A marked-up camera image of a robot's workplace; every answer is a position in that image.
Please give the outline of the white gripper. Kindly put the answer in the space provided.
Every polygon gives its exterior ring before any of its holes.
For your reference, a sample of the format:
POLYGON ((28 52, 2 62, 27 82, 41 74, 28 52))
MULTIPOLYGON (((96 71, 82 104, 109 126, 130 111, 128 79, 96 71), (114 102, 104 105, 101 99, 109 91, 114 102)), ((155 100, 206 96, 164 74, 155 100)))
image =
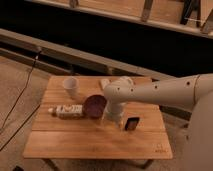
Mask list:
POLYGON ((114 122, 119 128, 122 128, 124 106, 124 103, 107 102, 102 119, 114 122))

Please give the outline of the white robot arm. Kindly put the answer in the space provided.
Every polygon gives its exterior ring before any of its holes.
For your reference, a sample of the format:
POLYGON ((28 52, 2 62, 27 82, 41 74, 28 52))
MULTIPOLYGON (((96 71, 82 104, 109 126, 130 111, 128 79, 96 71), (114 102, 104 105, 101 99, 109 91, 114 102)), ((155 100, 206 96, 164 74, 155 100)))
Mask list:
POLYGON ((213 119, 213 74, 199 74, 181 78, 135 85, 129 77, 120 77, 103 90, 107 99, 106 116, 119 122, 124 103, 142 102, 179 108, 191 112, 190 126, 206 124, 213 119))

